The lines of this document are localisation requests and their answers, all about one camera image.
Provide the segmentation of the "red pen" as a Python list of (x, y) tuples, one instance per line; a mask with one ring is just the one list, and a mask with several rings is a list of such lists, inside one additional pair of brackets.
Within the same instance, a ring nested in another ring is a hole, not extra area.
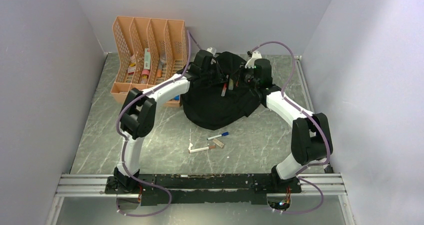
[(222, 91), (220, 95), (221, 97), (224, 97), (226, 95), (227, 88), (228, 88), (228, 83), (225, 83), (222, 87)]

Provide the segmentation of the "yellow highlighter pen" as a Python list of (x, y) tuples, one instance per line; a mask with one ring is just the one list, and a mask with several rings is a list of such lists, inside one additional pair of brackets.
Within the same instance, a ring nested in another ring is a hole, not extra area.
[(234, 81), (231, 78), (228, 80), (228, 89), (230, 91), (234, 89)]

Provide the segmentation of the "white brown pen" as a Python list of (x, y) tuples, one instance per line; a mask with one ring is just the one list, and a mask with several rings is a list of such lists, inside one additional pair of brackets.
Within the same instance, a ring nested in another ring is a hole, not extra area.
[(191, 144), (188, 148), (188, 153), (189, 154), (198, 153), (198, 152), (202, 152), (202, 151), (212, 150), (212, 149), (215, 149), (215, 148), (216, 148), (215, 145), (209, 145), (209, 146), (205, 146), (205, 147), (201, 147), (201, 148), (192, 149), (192, 144)]

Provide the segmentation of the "red white staples box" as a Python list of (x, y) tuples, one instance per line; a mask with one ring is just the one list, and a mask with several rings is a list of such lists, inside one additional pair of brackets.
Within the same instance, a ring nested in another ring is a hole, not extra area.
[(130, 63), (127, 67), (127, 73), (128, 74), (133, 74), (136, 71), (136, 64), (135, 63)]

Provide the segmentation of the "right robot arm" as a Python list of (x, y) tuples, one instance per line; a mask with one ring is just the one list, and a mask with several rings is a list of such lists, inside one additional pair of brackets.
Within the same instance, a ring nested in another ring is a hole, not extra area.
[(308, 167), (329, 162), (333, 146), (327, 116), (301, 107), (275, 85), (269, 60), (249, 59), (241, 65), (239, 78), (258, 94), (264, 107), (291, 127), (290, 154), (271, 170), (279, 180), (289, 180)]

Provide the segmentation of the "peach plastic desk organizer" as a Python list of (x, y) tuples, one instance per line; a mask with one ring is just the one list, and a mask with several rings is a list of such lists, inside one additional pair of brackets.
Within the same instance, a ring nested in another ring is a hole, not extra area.
[(117, 16), (112, 30), (119, 70), (110, 93), (120, 104), (131, 89), (159, 85), (188, 61), (184, 20)]

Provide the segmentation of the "black student backpack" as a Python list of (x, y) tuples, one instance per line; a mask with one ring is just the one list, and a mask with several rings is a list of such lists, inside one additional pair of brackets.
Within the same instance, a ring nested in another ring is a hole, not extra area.
[[(216, 59), (218, 69), (225, 76), (223, 81), (180, 96), (186, 117), (208, 130), (217, 130), (248, 117), (261, 104), (259, 95), (239, 77), (241, 65), (247, 61), (228, 51), (218, 54)], [(229, 90), (227, 85), (226, 94), (222, 97), (223, 85), (229, 84), (229, 79), (234, 82), (233, 90)]]

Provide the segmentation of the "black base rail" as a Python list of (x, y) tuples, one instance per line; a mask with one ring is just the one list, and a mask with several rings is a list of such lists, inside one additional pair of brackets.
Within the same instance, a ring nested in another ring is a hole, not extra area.
[(104, 193), (135, 196), (141, 206), (203, 203), (266, 205), (272, 194), (288, 196), (302, 189), (298, 178), (280, 179), (273, 173), (140, 174), (142, 183), (124, 175), (110, 176)]

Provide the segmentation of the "small brown eraser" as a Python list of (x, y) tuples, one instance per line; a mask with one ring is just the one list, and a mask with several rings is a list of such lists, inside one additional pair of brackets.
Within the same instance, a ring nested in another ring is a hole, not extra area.
[(225, 144), (221, 142), (220, 140), (218, 140), (217, 138), (212, 139), (212, 141), (216, 146), (220, 147), (221, 149), (223, 149), (225, 146)]

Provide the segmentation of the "blue white marker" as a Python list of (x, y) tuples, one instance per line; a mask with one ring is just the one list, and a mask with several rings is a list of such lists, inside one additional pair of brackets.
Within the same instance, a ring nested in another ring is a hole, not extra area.
[(220, 137), (228, 136), (229, 134), (230, 134), (229, 132), (223, 132), (223, 133), (221, 133), (221, 134), (218, 134), (218, 135), (215, 135), (215, 136), (208, 137), (206, 140), (207, 140), (207, 141), (212, 141), (212, 140), (214, 140), (214, 139), (218, 139), (218, 138), (220, 138)]

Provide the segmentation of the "orange marker pen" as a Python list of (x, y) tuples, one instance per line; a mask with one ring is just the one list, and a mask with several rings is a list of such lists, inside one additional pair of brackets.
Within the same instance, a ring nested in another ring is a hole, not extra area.
[(164, 69), (164, 66), (166, 65), (166, 61), (165, 60), (163, 60), (163, 59), (160, 59), (159, 60), (159, 62), (158, 62), (158, 65), (157, 65), (157, 71), (156, 71), (156, 77), (157, 78), (161, 78), (162, 77), (162, 75), (163, 75), (163, 69)]

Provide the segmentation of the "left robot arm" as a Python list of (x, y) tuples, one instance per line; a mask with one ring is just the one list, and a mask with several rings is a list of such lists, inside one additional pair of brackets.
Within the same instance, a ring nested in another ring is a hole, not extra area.
[(157, 107), (177, 95), (193, 93), (224, 80), (224, 73), (218, 69), (216, 53), (213, 47), (201, 49), (193, 62), (187, 63), (183, 70), (166, 81), (128, 92), (116, 122), (116, 130), (122, 137), (122, 150), (113, 172), (113, 177), (125, 191), (132, 191), (141, 183), (138, 178), (141, 149), (144, 138), (153, 129)]

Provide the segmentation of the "aluminium frame rail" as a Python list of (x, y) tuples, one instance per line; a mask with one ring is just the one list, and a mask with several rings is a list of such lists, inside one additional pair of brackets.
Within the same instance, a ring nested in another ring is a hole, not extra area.
[[(169, 191), (235, 192), (248, 190), (269, 196), (278, 196), (286, 191), (292, 195), (346, 195), (347, 190), (338, 173), (304, 173), (291, 180), (274, 184), (269, 174), (144, 174), (142, 180), (162, 186)], [(153, 195), (155, 188), (146, 186), (123, 191), (108, 174), (62, 175), (55, 196), (57, 197), (116, 197), (137, 198), (139, 194)]]

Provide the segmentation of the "teal stationery box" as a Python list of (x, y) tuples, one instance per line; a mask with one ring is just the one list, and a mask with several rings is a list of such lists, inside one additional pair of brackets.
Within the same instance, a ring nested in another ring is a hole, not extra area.
[(151, 70), (152, 57), (149, 48), (144, 49), (143, 69)]

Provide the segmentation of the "pink crayon tube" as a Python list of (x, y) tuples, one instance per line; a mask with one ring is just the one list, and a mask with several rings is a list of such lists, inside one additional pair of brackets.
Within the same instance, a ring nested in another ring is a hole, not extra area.
[(139, 81), (139, 83), (140, 84), (147, 84), (148, 83), (148, 80), (149, 80), (149, 76), (150, 76), (150, 70), (149, 69), (143, 69), (141, 71), (141, 74), (140, 74), (140, 81)]

